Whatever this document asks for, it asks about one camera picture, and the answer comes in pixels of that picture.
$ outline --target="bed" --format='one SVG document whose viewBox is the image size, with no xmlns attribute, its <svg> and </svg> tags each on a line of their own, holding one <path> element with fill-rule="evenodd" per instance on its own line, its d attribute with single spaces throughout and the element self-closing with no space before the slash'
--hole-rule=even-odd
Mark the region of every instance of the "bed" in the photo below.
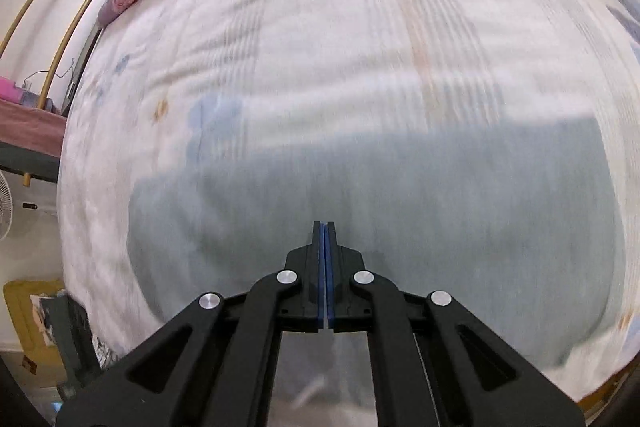
<svg viewBox="0 0 640 427">
<path fill-rule="evenodd" d="M 640 0 L 109 3 L 58 215 L 66 286 L 117 352 L 247 291 L 314 219 L 576 401 L 640 351 Z M 274 421 L 310 389 L 325 425 L 375 422 L 363 337 L 283 352 Z"/>
</svg>

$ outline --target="fan grille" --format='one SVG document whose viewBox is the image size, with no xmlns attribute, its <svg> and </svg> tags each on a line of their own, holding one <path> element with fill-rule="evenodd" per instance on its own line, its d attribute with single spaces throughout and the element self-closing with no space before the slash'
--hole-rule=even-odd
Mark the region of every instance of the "fan grille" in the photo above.
<svg viewBox="0 0 640 427">
<path fill-rule="evenodd" d="M 0 172 L 0 240 L 9 232 L 14 213 L 14 202 L 6 178 Z"/>
</svg>

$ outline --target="cable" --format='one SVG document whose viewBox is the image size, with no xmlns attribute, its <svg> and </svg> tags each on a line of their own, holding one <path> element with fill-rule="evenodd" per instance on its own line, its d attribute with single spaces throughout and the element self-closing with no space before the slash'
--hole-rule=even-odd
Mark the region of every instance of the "cable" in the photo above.
<svg viewBox="0 0 640 427">
<path fill-rule="evenodd" d="M 75 60 L 74 58 L 72 58 L 72 59 L 71 59 L 71 65 L 68 67 L 68 69 L 67 69 L 64 73 L 62 73 L 62 74 L 54 73 L 54 74 L 55 74 L 58 78 L 65 78 L 66 74 L 67 74 L 69 71 L 71 71 L 71 76 L 74 76 L 74 63 L 75 63 L 75 61 L 76 61 L 76 60 Z M 27 81 L 27 80 L 29 80 L 29 79 L 30 79 L 34 74 L 38 74 L 38 73 L 49 73 L 49 70 L 36 71 L 35 73 L 31 73 L 27 78 L 25 78 L 25 79 L 22 81 L 22 89 L 26 89 L 26 88 L 24 87 L 24 84 L 26 83 L 26 81 Z"/>
</svg>

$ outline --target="pink box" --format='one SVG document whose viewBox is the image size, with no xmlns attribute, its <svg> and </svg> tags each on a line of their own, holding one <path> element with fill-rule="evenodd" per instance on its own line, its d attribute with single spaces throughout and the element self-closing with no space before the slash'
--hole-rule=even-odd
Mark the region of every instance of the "pink box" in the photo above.
<svg viewBox="0 0 640 427">
<path fill-rule="evenodd" d="M 0 98 L 7 102 L 20 103 L 22 90 L 4 76 L 0 76 Z"/>
</svg>

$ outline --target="metal pivot screw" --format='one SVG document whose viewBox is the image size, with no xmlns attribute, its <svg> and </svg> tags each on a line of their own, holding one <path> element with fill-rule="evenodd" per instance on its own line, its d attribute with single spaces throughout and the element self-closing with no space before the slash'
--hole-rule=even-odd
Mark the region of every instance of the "metal pivot screw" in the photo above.
<svg viewBox="0 0 640 427">
<path fill-rule="evenodd" d="M 373 282 L 373 274 L 367 270 L 360 270 L 353 274 L 353 280 L 358 284 L 369 284 Z"/>
<path fill-rule="evenodd" d="M 278 272 L 278 275 L 276 275 L 276 279 L 282 284 L 291 284 L 292 282 L 295 282 L 296 279 L 298 279 L 298 274 L 293 270 L 282 270 L 281 272 Z"/>
<path fill-rule="evenodd" d="M 438 306 L 446 306 L 451 302 L 451 295 L 442 290 L 438 290 L 431 294 L 431 302 Z"/>
<path fill-rule="evenodd" d="M 200 297 L 198 304 L 201 308 L 212 310 L 218 304 L 220 304 L 220 297 L 218 297 L 215 293 L 205 293 L 202 297 Z"/>
</svg>

